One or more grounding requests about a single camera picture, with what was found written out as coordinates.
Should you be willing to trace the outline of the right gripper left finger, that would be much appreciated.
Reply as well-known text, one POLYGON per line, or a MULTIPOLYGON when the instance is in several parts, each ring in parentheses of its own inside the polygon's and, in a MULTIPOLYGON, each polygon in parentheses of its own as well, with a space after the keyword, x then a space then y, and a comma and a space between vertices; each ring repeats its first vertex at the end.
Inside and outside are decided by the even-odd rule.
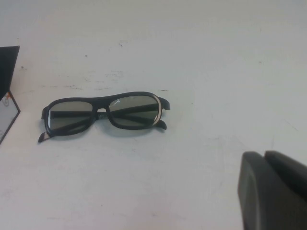
POLYGON ((307 183, 286 183, 257 152, 244 152, 238 198, 246 230, 305 230, 307 183))

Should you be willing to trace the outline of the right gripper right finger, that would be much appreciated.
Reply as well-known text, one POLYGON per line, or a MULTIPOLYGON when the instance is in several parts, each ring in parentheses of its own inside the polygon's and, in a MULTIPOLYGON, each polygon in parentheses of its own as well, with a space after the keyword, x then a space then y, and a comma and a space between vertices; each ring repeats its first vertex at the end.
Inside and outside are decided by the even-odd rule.
POLYGON ((265 152, 264 158, 286 183, 306 183, 307 167, 277 151, 265 152))

